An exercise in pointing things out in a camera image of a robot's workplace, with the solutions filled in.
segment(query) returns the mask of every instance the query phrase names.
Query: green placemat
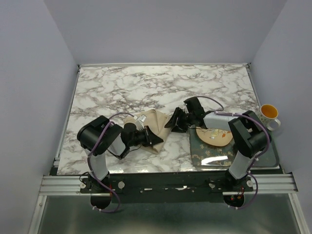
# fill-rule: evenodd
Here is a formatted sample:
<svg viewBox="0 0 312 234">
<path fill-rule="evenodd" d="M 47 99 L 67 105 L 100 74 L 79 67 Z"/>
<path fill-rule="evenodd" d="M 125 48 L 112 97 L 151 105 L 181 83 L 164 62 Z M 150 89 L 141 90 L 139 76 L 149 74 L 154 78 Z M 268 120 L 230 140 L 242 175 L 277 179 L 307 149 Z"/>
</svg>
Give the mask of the green placemat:
<svg viewBox="0 0 312 234">
<path fill-rule="evenodd" d="M 224 147 L 216 147 L 203 142 L 196 133 L 195 129 L 190 129 L 190 151 L 192 163 L 197 168 L 202 169 L 227 169 L 233 163 L 237 148 L 232 139 Z M 279 164 L 274 143 L 269 150 L 263 154 L 254 167 L 272 168 Z"/>
</svg>

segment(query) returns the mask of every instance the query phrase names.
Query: beige cloth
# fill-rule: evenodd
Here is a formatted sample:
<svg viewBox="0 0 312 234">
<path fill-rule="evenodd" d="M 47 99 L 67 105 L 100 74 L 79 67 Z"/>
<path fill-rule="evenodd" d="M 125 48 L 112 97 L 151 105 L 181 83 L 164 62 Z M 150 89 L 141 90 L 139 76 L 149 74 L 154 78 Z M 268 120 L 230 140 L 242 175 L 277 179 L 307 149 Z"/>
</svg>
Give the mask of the beige cloth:
<svg viewBox="0 0 312 234">
<path fill-rule="evenodd" d="M 149 110 L 142 112 L 137 115 L 140 117 L 141 115 L 145 115 L 146 119 L 144 121 L 144 126 L 149 126 L 152 132 L 164 140 L 163 143 L 149 146 L 149 147 L 141 147 L 143 150 L 151 152 L 153 154 L 158 154 L 160 150 L 163 148 L 166 139 L 171 131 L 171 128 L 165 128 L 166 123 L 170 120 L 170 117 L 160 111 L 157 110 Z M 135 123 L 135 119 L 133 117 L 127 117 L 123 120 L 124 123 Z"/>
</svg>

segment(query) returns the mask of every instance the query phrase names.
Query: white wall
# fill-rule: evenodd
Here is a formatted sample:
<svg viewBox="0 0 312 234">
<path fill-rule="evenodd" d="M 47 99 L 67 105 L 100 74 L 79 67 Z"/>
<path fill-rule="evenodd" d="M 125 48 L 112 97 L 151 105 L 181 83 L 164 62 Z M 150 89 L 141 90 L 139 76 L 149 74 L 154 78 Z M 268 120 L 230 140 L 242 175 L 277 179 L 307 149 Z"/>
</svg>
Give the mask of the white wall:
<svg viewBox="0 0 312 234">
<path fill-rule="evenodd" d="M 0 232 L 28 232 L 76 63 L 42 0 L 0 3 Z"/>
<path fill-rule="evenodd" d="M 78 63 L 251 62 L 286 0 L 45 0 Z"/>
<path fill-rule="evenodd" d="M 288 0 L 252 62 L 261 103 L 279 110 L 282 166 L 292 171 L 312 230 L 312 1 Z"/>
</svg>

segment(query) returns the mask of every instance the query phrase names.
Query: marble tabletop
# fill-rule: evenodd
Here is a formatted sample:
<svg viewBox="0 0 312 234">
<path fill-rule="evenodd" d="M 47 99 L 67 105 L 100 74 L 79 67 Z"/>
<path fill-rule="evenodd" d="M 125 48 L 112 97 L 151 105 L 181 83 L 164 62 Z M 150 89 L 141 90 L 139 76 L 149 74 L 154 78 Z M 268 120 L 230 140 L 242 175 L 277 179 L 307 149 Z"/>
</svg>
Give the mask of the marble tabletop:
<svg viewBox="0 0 312 234">
<path fill-rule="evenodd" d="M 100 115 L 137 114 L 157 109 L 172 114 L 183 100 L 209 96 L 227 112 L 255 110 L 257 101 L 244 64 L 82 67 L 60 152 L 58 175 L 88 171 L 87 155 L 77 141 L 79 129 Z M 200 99 L 205 110 L 218 105 Z M 123 126 L 123 116 L 114 122 Z M 119 160 L 106 156 L 110 173 L 196 171 L 190 157 L 188 133 L 170 133 L 158 155 L 142 149 Z"/>
</svg>

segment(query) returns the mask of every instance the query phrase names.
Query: white mug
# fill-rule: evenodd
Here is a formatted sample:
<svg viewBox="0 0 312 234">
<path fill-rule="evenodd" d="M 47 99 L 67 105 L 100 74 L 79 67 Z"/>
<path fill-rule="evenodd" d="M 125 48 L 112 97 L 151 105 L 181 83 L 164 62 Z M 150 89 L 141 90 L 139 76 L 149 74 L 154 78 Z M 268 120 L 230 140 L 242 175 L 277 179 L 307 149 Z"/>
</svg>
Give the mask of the white mug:
<svg viewBox="0 0 312 234">
<path fill-rule="evenodd" d="M 263 123 L 263 125 L 266 126 L 270 131 L 274 131 L 278 129 L 279 126 L 281 126 L 281 121 L 277 119 L 278 116 L 277 108 L 273 105 L 269 104 L 262 105 L 256 114 L 260 119 L 260 121 Z M 273 128 L 271 126 L 272 122 L 276 122 L 277 127 Z"/>
</svg>

